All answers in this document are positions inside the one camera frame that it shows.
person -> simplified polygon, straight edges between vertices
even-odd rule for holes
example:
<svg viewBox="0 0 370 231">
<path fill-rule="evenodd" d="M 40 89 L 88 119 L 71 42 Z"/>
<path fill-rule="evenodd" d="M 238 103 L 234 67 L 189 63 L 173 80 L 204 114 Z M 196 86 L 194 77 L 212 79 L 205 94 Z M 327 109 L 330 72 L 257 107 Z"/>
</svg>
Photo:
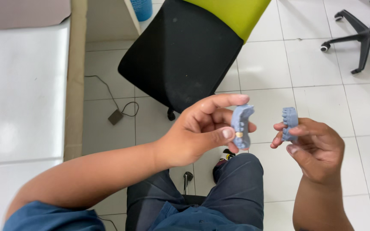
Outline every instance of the person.
<svg viewBox="0 0 370 231">
<path fill-rule="evenodd" d="M 232 105 L 248 103 L 240 94 L 207 97 L 183 111 L 161 139 L 95 153 L 57 165 L 27 182 L 6 213 L 4 231 L 104 230 L 95 211 L 86 210 L 127 189 L 127 231 L 263 229 L 263 169 L 249 153 L 216 166 L 212 188 L 201 206 L 185 205 L 168 169 L 194 163 L 206 151 L 232 143 Z M 283 123 L 270 145 L 282 144 Z M 249 124 L 249 132 L 256 126 Z M 287 146 L 303 176 L 295 199 L 295 230 L 353 230 L 344 212 L 340 179 L 345 145 L 324 123 L 299 118 L 290 129 L 298 141 Z"/>
</svg>

knee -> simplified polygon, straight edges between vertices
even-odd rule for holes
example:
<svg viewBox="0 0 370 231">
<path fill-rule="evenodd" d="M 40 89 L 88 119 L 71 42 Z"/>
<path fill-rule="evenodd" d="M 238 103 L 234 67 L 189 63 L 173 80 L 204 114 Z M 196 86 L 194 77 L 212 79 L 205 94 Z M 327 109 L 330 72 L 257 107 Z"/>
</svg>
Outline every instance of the knee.
<svg viewBox="0 0 370 231">
<path fill-rule="evenodd" d="M 241 164 L 249 163 L 253 167 L 260 167 L 262 169 L 260 160 L 251 153 L 241 153 L 235 156 L 233 159 Z"/>
</svg>

power cord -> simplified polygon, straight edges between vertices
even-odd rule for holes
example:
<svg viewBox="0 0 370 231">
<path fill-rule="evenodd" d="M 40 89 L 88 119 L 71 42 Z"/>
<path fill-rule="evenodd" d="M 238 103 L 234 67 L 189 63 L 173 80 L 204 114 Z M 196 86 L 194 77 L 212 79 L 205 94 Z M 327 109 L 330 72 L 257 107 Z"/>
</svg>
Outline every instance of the power cord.
<svg viewBox="0 0 370 231">
<path fill-rule="evenodd" d="M 97 76 L 97 75 L 89 75 L 89 76 L 84 76 L 84 77 L 97 77 L 102 83 L 104 83 L 105 85 L 106 85 L 106 88 L 108 88 L 108 92 L 109 92 L 109 94 L 110 94 L 110 96 L 111 96 L 111 98 L 112 98 L 112 100 L 113 100 L 113 102 L 115 103 L 115 105 L 116 105 L 116 108 L 118 109 L 118 111 L 119 111 L 119 107 L 118 107 L 118 104 L 116 103 L 116 101 L 115 101 L 115 99 L 113 98 L 113 96 L 112 96 L 112 93 L 110 92 L 110 89 L 109 89 L 109 86 L 108 86 L 108 84 L 106 84 L 106 82 L 104 82 L 99 76 Z M 138 106 L 138 109 L 136 110 L 136 112 L 135 112 L 135 114 L 134 115 L 128 115 L 128 114 L 126 114 L 126 113 L 124 113 L 124 110 L 125 110 L 125 108 L 128 106 L 128 104 L 131 104 L 131 103 L 134 103 L 134 104 L 136 104 L 137 106 Z M 122 114 L 124 114 L 124 115 L 126 115 L 126 116 L 131 116 L 131 117 L 134 117 L 134 116 L 136 116 L 136 114 L 138 114 L 138 111 L 139 111 L 139 104 L 137 103 L 137 102 L 135 102 L 135 101 L 132 101 L 132 102 L 129 102 L 129 103 L 127 103 L 126 105 L 125 105 L 125 107 L 124 107 L 124 109 L 122 109 Z"/>
<path fill-rule="evenodd" d="M 101 219 L 101 220 L 104 220 L 104 221 L 109 221 L 109 222 L 111 222 L 112 224 L 113 224 L 113 227 L 115 228 L 115 230 L 116 231 L 118 231 L 118 229 L 116 228 L 116 226 L 115 226 L 115 224 L 113 223 L 113 221 L 111 221 L 111 220 L 108 220 L 108 219 L 104 219 L 104 218 L 100 218 L 100 217 L 98 217 L 99 219 Z"/>
</svg>

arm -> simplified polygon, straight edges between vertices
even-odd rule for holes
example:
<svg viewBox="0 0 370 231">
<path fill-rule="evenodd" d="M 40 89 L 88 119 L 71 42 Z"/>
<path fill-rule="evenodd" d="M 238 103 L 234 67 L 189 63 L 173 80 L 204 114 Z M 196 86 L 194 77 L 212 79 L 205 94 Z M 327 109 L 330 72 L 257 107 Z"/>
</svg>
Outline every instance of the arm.
<svg viewBox="0 0 370 231">
<path fill-rule="evenodd" d="M 274 125 L 278 131 L 284 127 L 283 123 Z M 303 172 L 295 198 L 295 230 L 353 231 L 342 202 L 343 140 L 326 124 L 308 118 L 299 118 L 299 125 L 289 133 L 299 139 L 286 149 Z M 279 132 L 271 148 L 282 144 L 281 137 Z"/>
<path fill-rule="evenodd" d="M 187 108 L 161 139 L 130 148 L 91 154 L 55 166 L 26 183 L 8 208 L 6 219 L 32 201 L 86 209 L 111 194 L 174 166 L 185 166 L 204 152 L 232 143 L 229 127 L 232 111 L 222 108 L 242 105 L 249 97 L 221 94 L 202 99 Z M 250 132 L 255 130 L 249 124 Z"/>
</svg>

white desk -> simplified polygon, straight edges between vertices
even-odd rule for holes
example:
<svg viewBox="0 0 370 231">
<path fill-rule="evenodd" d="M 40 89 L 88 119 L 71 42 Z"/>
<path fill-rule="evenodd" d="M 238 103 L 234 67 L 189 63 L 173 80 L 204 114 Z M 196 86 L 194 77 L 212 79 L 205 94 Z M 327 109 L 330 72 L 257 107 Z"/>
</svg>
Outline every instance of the white desk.
<svg viewBox="0 0 370 231">
<path fill-rule="evenodd" d="M 0 30 L 0 229 L 16 191 L 63 160 L 69 27 Z"/>
</svg>

